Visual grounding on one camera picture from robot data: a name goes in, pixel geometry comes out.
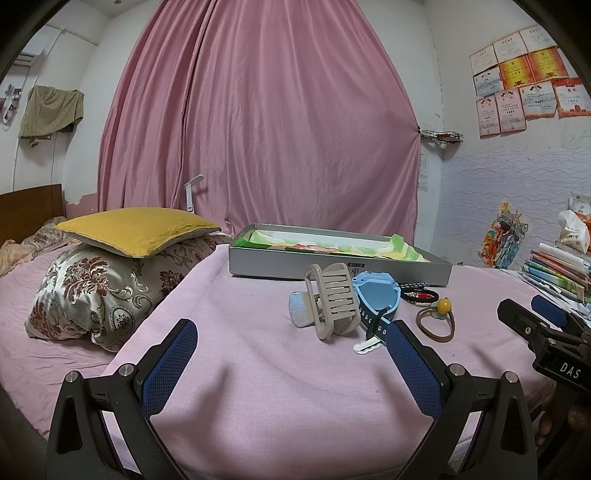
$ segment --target pillow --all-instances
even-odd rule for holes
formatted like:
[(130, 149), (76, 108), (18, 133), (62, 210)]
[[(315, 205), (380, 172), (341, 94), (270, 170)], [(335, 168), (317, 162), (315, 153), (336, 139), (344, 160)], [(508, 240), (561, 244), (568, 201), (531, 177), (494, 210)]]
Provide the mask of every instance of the pillow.
[(37, 230), (33, 235), (25, 238), (21, 245), (26, 245), (31, 250), (33, 257), (51, 252), (56, 248), (63, 247), (70, 243), (72, 238), (70, 235), (55, 230), (53, 227), (58, 223), (65, 222), (66, 217), (54, 217), (46, 221), (43, 226)]
[(182, 210), (133, 207), (74, 218), (56, 229), (124, 257), (145, 258), (182, 240), (216, 232), (220, 227)]
[(170, 245), (150, 258), (130, 258), (88, 244), (59, 255), (47, 270), (25, 322), (29, 336), (90, 338), (117, 352), (156, 306), (216, 245), (205, 235)]
[(32, 258), (29, 247), (15, 243), (14, 240), (6, 240), (0, 248), (0, 277), (10, 272), (16, 264)]

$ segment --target plastic bag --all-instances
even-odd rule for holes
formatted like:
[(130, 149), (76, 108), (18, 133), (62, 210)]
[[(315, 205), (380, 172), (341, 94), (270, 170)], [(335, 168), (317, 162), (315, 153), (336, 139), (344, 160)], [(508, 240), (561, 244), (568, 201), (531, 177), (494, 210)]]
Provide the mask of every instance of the plastic bag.
[(560, 212), (558, 222), (562, 229), (558, 241), (581, 253), (586, 253), (591, 242), (587, 225), (572, 210)]

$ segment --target air conditioner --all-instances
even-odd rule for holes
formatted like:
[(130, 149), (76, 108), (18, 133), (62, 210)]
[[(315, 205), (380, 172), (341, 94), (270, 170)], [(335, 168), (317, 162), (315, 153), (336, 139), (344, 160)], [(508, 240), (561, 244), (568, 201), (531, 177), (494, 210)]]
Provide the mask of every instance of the air conditioner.
[(15, 65), (22, 65), (24, 67), (30, 67), (35, 63), (35, 60), (39, 55), (43, 53), (43, 49), (47, 45), (49, 35), (47, 27), (43, 27), (39, 30), (33, 38), (29, 40), (22, 52), (19, 53), (17, 59), (14, 61)]

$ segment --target yellow bead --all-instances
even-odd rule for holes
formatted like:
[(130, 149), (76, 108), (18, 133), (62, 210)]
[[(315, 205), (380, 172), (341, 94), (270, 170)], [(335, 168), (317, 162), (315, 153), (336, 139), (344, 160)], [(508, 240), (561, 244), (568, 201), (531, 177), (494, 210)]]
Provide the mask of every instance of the yellow bead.
[(452, 310), (452, 303), (447, 297), (437, 302), (437, 312), (441, 315), (447, 315)]

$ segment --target white lamp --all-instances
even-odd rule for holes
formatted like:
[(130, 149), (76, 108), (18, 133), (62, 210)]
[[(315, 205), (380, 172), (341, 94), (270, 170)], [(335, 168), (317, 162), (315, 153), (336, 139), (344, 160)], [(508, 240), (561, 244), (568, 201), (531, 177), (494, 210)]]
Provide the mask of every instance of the white lamp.
[(187, 194), (187, 211), (194, 213), (195, 208), (193, 207), (193, 196), (191, 195), (191, 189), (205, 177), (203, 175), (197, 175), (193, 180), (188, 181), (185, 184), (185, 193)]

